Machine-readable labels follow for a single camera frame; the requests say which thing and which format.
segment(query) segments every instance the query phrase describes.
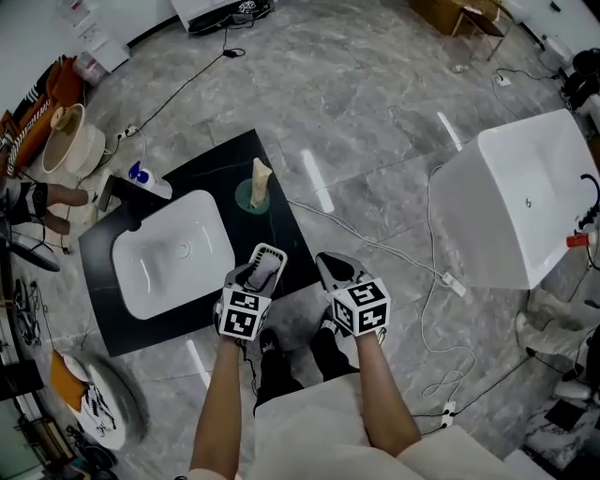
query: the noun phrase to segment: sink drain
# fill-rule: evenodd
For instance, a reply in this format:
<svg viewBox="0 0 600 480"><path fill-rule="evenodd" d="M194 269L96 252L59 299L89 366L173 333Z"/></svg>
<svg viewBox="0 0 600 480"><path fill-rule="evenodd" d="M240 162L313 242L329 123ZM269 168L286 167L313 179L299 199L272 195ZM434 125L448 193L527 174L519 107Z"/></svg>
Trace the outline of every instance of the sink drain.
<svg viewBox="0 0 600 480"><path fill-rule="evenodd" d="M186 242L185 244L179 244L176 251L178 258L185 259L191 252L191 245L189 242Z"/></svg>

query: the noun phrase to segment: white sink basin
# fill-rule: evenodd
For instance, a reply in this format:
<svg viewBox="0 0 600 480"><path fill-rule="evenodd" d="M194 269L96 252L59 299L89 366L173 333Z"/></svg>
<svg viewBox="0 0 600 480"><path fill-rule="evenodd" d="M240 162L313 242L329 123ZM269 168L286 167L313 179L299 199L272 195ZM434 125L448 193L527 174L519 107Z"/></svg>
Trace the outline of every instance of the white sink basin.
<svg viewBox="0 0 600 480"><path fill-rule="evenodd" d="M195 190L123 232L112 247L125 305L147 320L223 287L235 267L213 196Z"/></svg>
<svg viewBox="0 0 600 480"><path fill-rule="evenodd" d="M567 110L481 132L431 179L467 283L531 289L596 201L598 172Z"/></svg>

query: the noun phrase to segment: marble floor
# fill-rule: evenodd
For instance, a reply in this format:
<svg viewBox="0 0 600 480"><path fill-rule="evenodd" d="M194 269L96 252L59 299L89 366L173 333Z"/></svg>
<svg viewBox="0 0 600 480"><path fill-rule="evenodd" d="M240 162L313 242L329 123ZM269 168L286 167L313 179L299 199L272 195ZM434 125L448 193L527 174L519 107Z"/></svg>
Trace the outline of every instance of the marble floor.
<svg viewBox="0 0 600 480"><path fill-rule="evenodd" d="M490 45L476 38L443 37L411 11L406 0L280 0L277 10L251 29L230 31L227 45L243 47L246 56L222 58L189 84L144 128L146 165L164 174L232 137L256 128L290 199L322 208L331 200L335 214L363 235L402 248L422 263L431 263L427 225L427 185L433 168L443 165L462 143L479 131L561 108L560 84L510 74L512 84L492 90L491 75L500 66L548 75L536 58L532 40L513 30L494 60L485 62ZM138 44L131 59L88 92L88 117L108 138L128 124L140 125L194 72L221 51L224 33L188 37L173 23ZM452 66L469 62L454 73ZM452 135L444 125L449 124ZM140 135L121 142L110 167L123 172L144 151ZM312 158L322 181L311 180ZM63 174L40 176L39 162L30 173L47 181L74 185ZM97 177L86 180L93 188ZM59 350L83 348L105 353L85 288L77 236L85 230L82 209L69 218L76 225L69 239L73 253L60 256L58 274L40 271L15 259L15 275L37 279L48 306L54 344ZM398 386L413 413L437 412L453 386L428 397L424 389L439 382L449 368L465 371L470 356L461 351L429 353L421 339L420 313L431 277L388 252L366 247L330 219L292 208L313 254L347 253L381 276L392 294L392 320L383 344ZM55 210L64 215L64 209ZM436 264L460 277L461 263L443 223L433 212ZM39 234L37 226L27 226ZM50 242L57 238L49 235ZM545 280L549 290L568 299L585 272L586 261L569 253ZM577 290L587 294L589 276ZM525 357L516 342L513 318L524 292L468 289L464 298L436 290L423 316L431 347L464 345L477 355L473 372L457 390L464 406L498 381ZM320 375L307 342L326 305L320 285L275 302L269 323L290 351L294 374L304 385ZM50 341L30 349L42 377L49 375ZM135 332L123 332L135 335ZM189 353L195 346L203 368ZM218 337L205 328L185 337L111 359L129 381L147 418L141 444L117 454L122 479L174 478L185 474L193 434L215 361ZM351 340L339 343L351 359ZM250 356L259 358L256 347ZM244 432L240 474L253 459L253 395L250 369L241 365ZM558 375L530 361L481 397L456 422L494 454L503 458L519 446L524 422L549 395ZM72 422L50 388L41 397L60 425ZM420 418L423 431L439 425Z"/></svg>

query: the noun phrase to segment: red object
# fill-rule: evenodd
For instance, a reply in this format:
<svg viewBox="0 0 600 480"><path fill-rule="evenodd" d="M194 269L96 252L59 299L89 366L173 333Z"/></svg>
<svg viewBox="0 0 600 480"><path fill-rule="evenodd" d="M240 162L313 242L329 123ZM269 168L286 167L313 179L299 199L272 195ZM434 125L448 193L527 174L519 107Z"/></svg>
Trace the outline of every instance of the red object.
<svg viewBox="0 0 600 480"><path fill-rule="evenodd" d="M590 237L587 233L581 233L579 235L572 235L566 237L566 245L569 248L573 247L587 247L590 244Z"/></svg>

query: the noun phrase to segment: person's forearm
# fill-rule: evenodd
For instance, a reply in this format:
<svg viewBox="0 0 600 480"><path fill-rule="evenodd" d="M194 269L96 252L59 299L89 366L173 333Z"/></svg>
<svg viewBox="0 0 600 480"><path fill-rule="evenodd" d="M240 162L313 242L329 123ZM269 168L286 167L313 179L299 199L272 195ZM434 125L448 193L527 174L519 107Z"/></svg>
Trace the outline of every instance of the person's forearm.
<svg viewBox="0 0 600 480"><path fill-rule="evenodd" d="M363 419L371 445L396 457L421 440L374 333L356 338Z"/></svg>
<svg viewBox="0 0 600 480"><path fill-rule="evenodd" d="M232 338L222 338L189 466L219 473L228 480L237 474L242 435L239 350Z"/></svg>

